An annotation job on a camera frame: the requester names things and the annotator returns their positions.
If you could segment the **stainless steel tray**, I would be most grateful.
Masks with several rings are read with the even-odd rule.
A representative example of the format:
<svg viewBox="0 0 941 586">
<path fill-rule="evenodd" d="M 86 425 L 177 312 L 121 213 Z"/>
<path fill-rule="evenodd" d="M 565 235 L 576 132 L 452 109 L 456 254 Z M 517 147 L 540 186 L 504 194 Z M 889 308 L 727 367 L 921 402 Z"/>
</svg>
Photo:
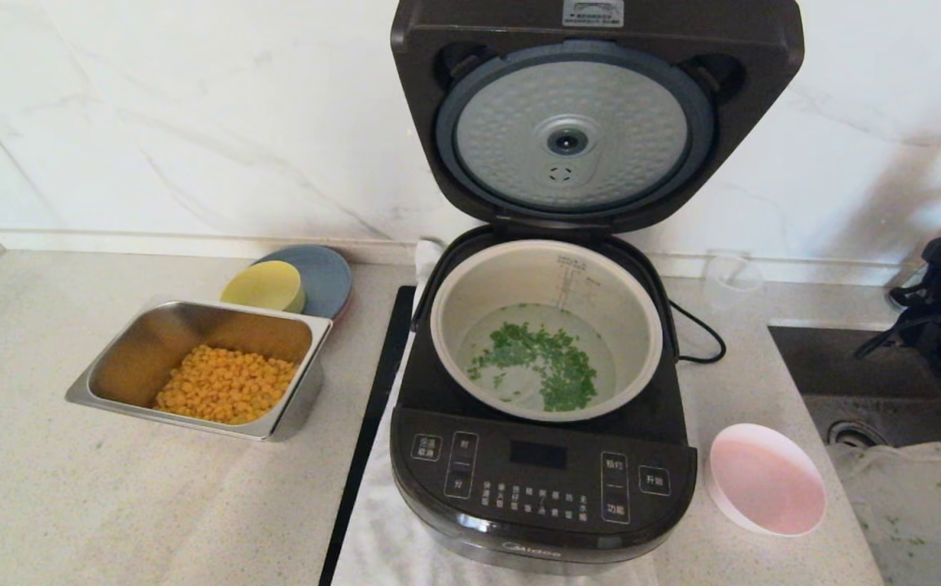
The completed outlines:
<svg viewBox="0 0 941 586">
<path fill-rule="evenodd" d="M 243 440 L 291 438 L 312 412 L 324 383 L 322 349 L 329 318 L 157 296 L 148 300 L 65 394 L 75 405 Z M 155 394 L 199 345 L 254 352 L 295 363 L 281 400 L 254 422 L 226 424 L 153 408 Z"/>
</svg>

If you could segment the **round sink drain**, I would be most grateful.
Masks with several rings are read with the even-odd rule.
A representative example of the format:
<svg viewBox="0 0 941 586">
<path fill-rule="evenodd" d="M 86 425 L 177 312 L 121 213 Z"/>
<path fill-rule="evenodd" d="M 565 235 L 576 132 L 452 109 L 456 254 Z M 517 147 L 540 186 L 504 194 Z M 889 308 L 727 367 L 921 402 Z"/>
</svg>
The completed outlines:
<svg viewBox="0 0 941 586">
<path fill-rule="evenodd" d="M 827 434 L 825 434 L 825 442 L 830 446 L 846 445 L 849 448 L 858 449 L 888 445 L 887 440 L 880 431 L 873 426 L 869 426 L 868 423 L 857 422 L 857 420 L 854 420 L 854 422 L 851 420 L 833 422 L 829 426 Z"/>
</svg>

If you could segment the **chopped green vegetables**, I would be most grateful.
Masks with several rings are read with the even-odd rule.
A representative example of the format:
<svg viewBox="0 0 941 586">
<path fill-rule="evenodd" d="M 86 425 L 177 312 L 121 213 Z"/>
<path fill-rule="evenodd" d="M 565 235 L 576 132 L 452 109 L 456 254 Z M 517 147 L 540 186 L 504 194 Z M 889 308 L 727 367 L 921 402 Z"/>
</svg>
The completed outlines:
<svg viewBox="0 0 941 586">
<path fill-rule="evenodd" d="M 544 413 L 577 411 L 598 398 L 598 371 L 578 341 L 564 329 L 504 321 L 470 346 L 462 369 L 504 405 Z"/>
</svg>

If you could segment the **clear measuring cup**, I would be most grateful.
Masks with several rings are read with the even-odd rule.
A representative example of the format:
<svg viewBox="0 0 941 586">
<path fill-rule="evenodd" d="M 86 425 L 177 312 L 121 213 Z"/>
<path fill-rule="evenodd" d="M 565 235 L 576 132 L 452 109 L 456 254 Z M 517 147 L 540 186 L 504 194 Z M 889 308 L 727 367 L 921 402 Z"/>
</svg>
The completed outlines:
<svg viewBox="0 0 941 586">
<path fill-rule="evenodd" d="M 713 311 L 723 312 L 753 298 L 764 289 L 765 283 L 752 256 L 715 250 L 705 264 L 702 297 Z"/>
</svg>

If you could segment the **long black strip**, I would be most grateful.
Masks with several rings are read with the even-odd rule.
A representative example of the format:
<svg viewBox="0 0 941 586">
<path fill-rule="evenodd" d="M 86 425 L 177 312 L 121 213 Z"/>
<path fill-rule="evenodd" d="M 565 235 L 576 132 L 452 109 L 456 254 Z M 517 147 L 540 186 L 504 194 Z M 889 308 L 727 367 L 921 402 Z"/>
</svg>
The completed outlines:
<svg viewBox="0 0 941 586">
<path fill-rule="evenodd" d="M 411 285 L 400 286 L 397 289 L 395 304 L 393 304 L 390 313 L 376 374 L 374 374 L 371 383 L 369 399 L 364 409 L 359 435 L 354 453 L 352 453 L 347 478 L 345 478 L 335 522 L 332 531 L 330 531 L 328 548 L 326 548 L 324 563 L 322 563 L 322 569 L 319 572 L 317 586 L 332 586 L 341 550 L 343 550 L 345 534 L 348 533 L 350 519 L 352 512 L 354 512 L 363 476 L 367 465 L 369 465 L 371 449 L 373 449 L 378 430 L 384 419 L 387 404 L 392 395 L 392 388 L 395 385 L 406 352 L 406 345 L 416 312 L 415 292 L 415 286 Z"/>
</svg>

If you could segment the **grey inner cooking pot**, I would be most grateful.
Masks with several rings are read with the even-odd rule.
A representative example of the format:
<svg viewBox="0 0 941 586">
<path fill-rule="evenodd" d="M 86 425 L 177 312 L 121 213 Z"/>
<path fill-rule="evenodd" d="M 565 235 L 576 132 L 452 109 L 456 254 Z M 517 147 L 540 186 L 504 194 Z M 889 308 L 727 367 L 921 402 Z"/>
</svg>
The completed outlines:
<svg viewBox="0 0 941 586">
<path fill-rule="evenodd" d="M 544 324 L 577 337 L 598 371 L 598 398 L 585 409 L 544 413 L 504 405 L 478 388 L 462 367 L 471 345 L 504 321 Z M 663 359 L 663 326 L 643 283 L 612 256 L 552 240 L 497 244 L 461 262 L 442 279 L 429 330 L 459 388 L 530 422 L 586 422 L 627 407 L 655 381 Z"/>
</svg>

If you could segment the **grey dimpled inner lid plate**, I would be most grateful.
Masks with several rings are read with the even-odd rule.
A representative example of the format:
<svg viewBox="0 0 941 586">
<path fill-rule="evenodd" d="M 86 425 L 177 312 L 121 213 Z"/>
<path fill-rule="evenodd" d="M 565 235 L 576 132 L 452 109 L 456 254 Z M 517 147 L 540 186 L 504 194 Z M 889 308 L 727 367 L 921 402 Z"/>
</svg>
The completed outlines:
<svg viewBox="0 0 941 586">
<path fill-rule="evenodd" d="M 716 112 L 674 64 L 600 41 L 492 57 L 456 82 L 434 140 L 461 189 L 546 219 L 612 218 L 681 190 Z"/>
</svg>

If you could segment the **blue grey plate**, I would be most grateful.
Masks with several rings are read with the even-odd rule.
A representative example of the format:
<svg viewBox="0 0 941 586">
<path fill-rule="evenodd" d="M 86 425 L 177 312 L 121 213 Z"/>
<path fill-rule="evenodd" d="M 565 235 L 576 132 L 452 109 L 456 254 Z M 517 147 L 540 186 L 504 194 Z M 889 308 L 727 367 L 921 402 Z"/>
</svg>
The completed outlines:
<svg viewBox="0 0 941 586">
<path fill-rule="evenodd" d="M 296 245 L 255 260 L 285 262 L 300 272 L 304 290 L 304 315 L 336 321 L 352 299 L 354 275 L 348 261 L 337 250 L 318 245 Z"/>
</svg>

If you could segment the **yellow bowl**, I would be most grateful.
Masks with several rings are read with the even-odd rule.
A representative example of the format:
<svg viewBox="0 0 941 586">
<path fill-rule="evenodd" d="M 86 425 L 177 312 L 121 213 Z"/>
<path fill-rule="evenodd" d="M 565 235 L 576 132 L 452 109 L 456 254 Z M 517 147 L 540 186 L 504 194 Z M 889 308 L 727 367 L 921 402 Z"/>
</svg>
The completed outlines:
<svg viewBox="0 0 941 586">
<path fill-rule="evenodd" d="M 235 274 L 220 293 L 226 304 L 302 314 L 307 304 L 302 274 L 280 260 L 261 262 Z"/>
</svg>

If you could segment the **white round bowl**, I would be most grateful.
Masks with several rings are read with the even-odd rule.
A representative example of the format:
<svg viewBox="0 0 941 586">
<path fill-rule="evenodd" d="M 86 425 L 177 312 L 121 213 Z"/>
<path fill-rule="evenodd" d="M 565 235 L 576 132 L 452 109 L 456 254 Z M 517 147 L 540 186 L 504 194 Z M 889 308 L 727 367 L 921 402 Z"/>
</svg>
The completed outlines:
<svg viewBox="0 0 941 586">
<path fill-rule="evenodd" d="M 766 426 L 732 424 L 713 438 L 705 489 L 742 529 L 797 538 L 824 522 L 828 491 L 816 464 L 793 440 Z"/>
</svg>

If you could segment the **black rice cooker lid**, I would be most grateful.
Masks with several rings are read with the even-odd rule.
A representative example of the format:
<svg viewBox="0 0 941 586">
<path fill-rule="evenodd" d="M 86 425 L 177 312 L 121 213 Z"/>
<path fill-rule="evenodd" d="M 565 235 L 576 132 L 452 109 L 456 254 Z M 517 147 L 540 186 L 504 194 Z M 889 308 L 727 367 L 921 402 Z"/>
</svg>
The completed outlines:
<svg viewBox="0 0 941 586">
<path fill-rule="evenodd" d="M 584 221 L 520 214 L 461 189 L 434 140 L 437 112 L 452 86 L 492 57 L 578 40 L 659 57 L 705 90 L 716 136 L 698 173 L 672 195 Z M 577 240 L 649 229 L 678 212 L 787 89 L 804 47 L 797 0 L 400 0 L 390 29 L 416 133 L 449 204 L 495 231 Z"/>
</svg>

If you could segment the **yellow corn kernels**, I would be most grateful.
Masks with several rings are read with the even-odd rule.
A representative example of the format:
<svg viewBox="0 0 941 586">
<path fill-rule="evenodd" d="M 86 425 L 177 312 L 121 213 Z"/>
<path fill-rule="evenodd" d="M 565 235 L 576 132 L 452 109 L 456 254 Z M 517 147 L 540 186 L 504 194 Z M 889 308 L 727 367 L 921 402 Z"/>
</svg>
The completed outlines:
<svg viewBox="0 0 941 586">
<path fill-rule="evenodd" d="M 199 345 L 170 370 L 151 407 L 206 422 L 254 422 L 281 400 L 297 369 L 277 357 Z"/>
</svg>

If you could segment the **stainless steel sink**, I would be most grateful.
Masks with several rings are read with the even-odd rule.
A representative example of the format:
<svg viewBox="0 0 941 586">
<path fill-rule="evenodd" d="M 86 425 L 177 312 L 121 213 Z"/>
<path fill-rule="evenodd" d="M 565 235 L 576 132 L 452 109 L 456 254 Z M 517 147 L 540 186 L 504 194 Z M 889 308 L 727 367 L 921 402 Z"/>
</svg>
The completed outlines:
<svg viewBox="0 0 941 586">
<path fill-rule="evenodd" d="M 853 353 L 872 331 L 771 326 L 769 333 L 824 441 L 833 422 L 857 420 L 890 448 L 941 443 L 941 378 L 917 350 L 890 341 L 858 360 Z"/>
</svg>

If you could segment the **white cloth with green bits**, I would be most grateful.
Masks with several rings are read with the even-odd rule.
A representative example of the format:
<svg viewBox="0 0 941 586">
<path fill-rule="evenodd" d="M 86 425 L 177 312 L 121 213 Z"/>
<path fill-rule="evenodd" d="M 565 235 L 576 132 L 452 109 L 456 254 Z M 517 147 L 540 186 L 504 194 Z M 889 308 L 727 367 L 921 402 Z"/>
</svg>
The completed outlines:
<svg viewBox="0 0 941 586">
<path fill-rule="evenodd" d="M 886 586 L 941 586 L 941 443 L 829 445 Z"/>
</svg>

